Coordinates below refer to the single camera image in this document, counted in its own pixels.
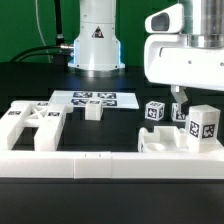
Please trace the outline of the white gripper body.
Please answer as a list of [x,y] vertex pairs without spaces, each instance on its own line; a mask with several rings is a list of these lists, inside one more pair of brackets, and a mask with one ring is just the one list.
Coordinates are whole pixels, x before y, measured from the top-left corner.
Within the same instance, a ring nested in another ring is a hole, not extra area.
[[178,2],[145,20],[152,83],[224,91],[224,2]]

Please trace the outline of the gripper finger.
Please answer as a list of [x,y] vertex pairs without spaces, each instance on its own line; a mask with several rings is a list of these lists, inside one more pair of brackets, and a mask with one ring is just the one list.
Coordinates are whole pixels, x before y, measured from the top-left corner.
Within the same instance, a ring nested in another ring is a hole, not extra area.
[[188,102],[188,98],[185,94],[185,87],[172,85],[171,86],[171,93],[177,103],[178,111],[184,112],[186,103]]

